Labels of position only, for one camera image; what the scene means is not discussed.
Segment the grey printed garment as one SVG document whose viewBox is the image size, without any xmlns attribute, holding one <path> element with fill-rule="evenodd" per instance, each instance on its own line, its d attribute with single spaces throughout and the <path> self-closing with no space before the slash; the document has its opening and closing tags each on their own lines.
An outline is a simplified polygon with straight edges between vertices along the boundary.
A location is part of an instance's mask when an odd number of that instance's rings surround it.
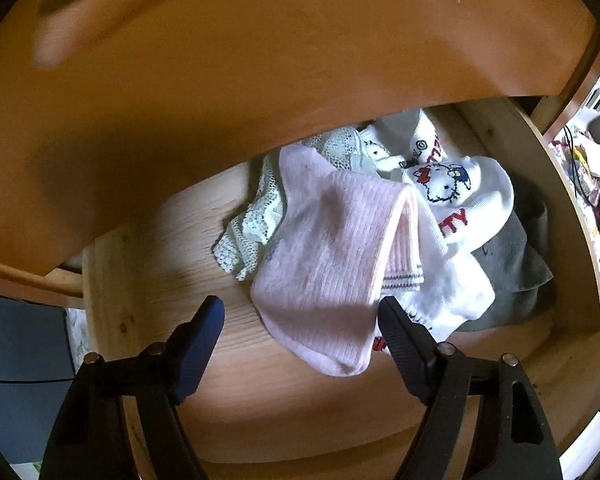
<svg viewBox="0 0 600 480">
<path fill-rule="evenodd" d="M 505 226 L 474 251 L 495 299 L 486 312 L 460 326 L 462 333 L 513 325 L 534 318 L 556 298 L 554 275 L 545 262 L 548 218 L 538 186 L 514 174 L 514 209 Z"/>
</svg>

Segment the pale green lace underwear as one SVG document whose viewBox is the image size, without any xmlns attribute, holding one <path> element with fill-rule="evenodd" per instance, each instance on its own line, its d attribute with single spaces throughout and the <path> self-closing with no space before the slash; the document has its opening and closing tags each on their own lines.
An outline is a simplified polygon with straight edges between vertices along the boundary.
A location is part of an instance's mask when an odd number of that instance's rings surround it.
<svg viewBox="0 0 600 480">
<path fill-rule="evenodd" d="M 314 148 L 336 169 L 362 172 L 366 165 L 363 141 L 353 127 L 342 127 L 301 141 Z M 286 197 L 279 173 L 279 150 L 264 156 L 253 200 L 227 223 L 212 254 L 220 268 L 238 282 L 252 280 L 265 248 L 286 212 Z"/>
</svg>

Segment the pink sock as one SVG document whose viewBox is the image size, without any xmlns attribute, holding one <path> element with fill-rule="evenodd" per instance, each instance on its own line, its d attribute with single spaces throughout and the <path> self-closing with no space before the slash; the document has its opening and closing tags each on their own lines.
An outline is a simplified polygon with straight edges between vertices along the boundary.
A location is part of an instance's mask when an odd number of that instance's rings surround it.
<svg viewBox="0 0 600 480">
<path fill-rule="evenodd" d="M 313 148 L 279 152 L 286 212 L 253 280 L 261 320 L 314 370 L 346 377 L 370 364 L 377 304 L 399 226 L 417 226 L 417 192 L 340 170 Z"/>
</svg>

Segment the white Hello Kitty sock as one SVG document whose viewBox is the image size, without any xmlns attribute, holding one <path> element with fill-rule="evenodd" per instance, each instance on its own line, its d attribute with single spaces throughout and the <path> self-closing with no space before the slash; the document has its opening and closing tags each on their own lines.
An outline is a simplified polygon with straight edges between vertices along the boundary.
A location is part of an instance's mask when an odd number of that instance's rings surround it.
<svg viewBox="0 0 600 480">
<path fill-rule="evenodd" d="M 379 117 L 359 133 L 379 171 L 442 162 L 448 158 L 434 124 L 423 110 Z"/>
</svg>

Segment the dark blue cabinet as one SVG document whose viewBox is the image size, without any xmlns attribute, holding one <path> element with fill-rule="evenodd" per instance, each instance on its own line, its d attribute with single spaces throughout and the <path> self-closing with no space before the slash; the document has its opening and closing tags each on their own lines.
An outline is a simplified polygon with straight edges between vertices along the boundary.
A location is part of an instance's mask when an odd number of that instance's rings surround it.
<svg viewBox="0 0 600 480">
<path fill-rule="evenodd" d="M 65 311 L 0 297 L 0 451 L 11 464 L 42 460 L 76 372 Z"/>
</svg>

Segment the white patterned sock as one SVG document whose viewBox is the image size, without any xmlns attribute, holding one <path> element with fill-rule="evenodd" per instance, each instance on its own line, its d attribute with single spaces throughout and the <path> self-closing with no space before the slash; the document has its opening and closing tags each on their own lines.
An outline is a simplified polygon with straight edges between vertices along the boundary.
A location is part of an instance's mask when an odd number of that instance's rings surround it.
<svg viewBox="0 0 600 480">
<path fill-rule="evenodd" d="M 393 169 L 389 178 L 418 192 L 417 226 L 398 227 L 380 294 L 396 297 L 413 322 L 445 340 L 493 304 L 491 282 L 472 253 L 512 214 L 512 181 L 483 156 Z"/>
</svg>

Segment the colourful clutter pile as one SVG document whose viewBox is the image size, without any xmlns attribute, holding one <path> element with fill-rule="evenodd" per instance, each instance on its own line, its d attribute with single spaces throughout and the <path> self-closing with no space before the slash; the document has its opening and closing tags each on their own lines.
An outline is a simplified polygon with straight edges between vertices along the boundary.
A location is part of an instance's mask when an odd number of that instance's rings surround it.
<svg viewBox="0 0 600 480">
<path fill-rule="evenodd" d="M 576 196 L 600 264 L 600 144 L 587 131 L 565 126 L 548 147 Z"/>
</svg>

